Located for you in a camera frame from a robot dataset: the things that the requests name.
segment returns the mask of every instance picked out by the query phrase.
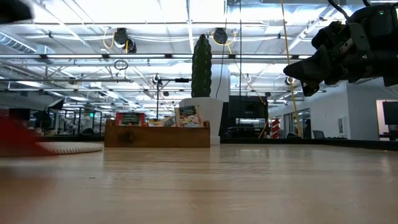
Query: table surface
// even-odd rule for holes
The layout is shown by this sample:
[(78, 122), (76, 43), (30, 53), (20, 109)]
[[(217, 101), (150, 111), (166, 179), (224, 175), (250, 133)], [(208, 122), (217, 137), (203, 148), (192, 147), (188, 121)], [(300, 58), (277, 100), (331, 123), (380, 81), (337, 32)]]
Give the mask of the table surface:
[(1, 223), (394, 223), (398, 152), (306, 145), (0, 158)]

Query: wooden crate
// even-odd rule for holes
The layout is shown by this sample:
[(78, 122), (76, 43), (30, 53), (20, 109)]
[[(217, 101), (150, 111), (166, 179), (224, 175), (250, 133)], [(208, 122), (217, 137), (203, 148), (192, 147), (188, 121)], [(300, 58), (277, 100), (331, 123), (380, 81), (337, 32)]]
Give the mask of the wooden crate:
[(202, 148), (210, 147), (210, 124), (204, 128), (129, 127), (115, 126), (107, 120), (105, 147), (162, 147)]

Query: white planter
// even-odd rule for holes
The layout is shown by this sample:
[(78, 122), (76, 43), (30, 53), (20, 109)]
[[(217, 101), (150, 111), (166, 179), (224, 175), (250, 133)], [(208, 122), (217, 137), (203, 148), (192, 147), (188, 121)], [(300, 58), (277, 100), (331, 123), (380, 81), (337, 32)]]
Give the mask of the white planter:
[(220, 145), (220, 123), (223, 112), (223, 101), (210, 97), (187, 98), (180, 102), (183, 106), (199, 106), (200, 112), (205, 121), (210, 122), (210, 144), (212, 146)]

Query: cactus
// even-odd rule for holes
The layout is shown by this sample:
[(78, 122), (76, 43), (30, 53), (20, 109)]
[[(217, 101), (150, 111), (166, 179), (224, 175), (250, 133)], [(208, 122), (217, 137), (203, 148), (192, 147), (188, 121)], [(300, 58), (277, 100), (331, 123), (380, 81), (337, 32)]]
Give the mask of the cactus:
[(202, 34), (195, 46), (192, 57), (192, 94), (196, 97), (210, 97), (211, 86), (211, 45)]

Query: product package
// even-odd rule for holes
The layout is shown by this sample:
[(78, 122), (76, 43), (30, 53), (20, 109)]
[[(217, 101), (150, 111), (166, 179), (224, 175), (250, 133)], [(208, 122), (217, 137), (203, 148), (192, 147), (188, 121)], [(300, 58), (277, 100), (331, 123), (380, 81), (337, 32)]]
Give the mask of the product package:
[(165, 117), (160, 121), (152, 119), (149, 121), (149, 127), (175, 127), (175, 119), (172, 116)]
[(203, 121), (197, 106), (175, 108), (175, 119), (179, 128), (203, 128)]
[(144, 113), (123, 112), (116, 113), (117, 126), (138, 126), (141, 127), (145, 123)]

